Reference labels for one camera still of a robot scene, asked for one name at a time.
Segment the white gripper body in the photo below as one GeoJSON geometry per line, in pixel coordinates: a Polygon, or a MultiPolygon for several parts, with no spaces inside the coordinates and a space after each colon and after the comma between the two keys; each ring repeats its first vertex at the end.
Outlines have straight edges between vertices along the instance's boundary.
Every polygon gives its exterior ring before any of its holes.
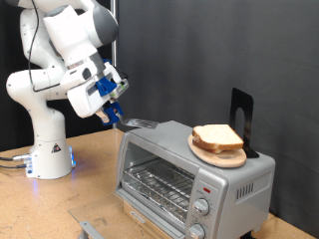
{"type": "Polygon", "coordinates": [[[115,102],[129,87],[128,79],[122,77],[110,63],[105,69],[85,83],[67,92],[68,99],[80,118],[87,118],[106,103],[115,102]]]}

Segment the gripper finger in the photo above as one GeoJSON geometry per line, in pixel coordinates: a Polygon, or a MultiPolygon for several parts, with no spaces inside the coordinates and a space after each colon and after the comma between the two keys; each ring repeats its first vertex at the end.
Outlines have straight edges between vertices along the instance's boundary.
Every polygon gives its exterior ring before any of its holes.
{"type": "Polygon", "coordinates": [[[102,120],[103,123],[108,123],[110,121],[108,115],[103,110],[96,111],[96,115],[102,120]]]}

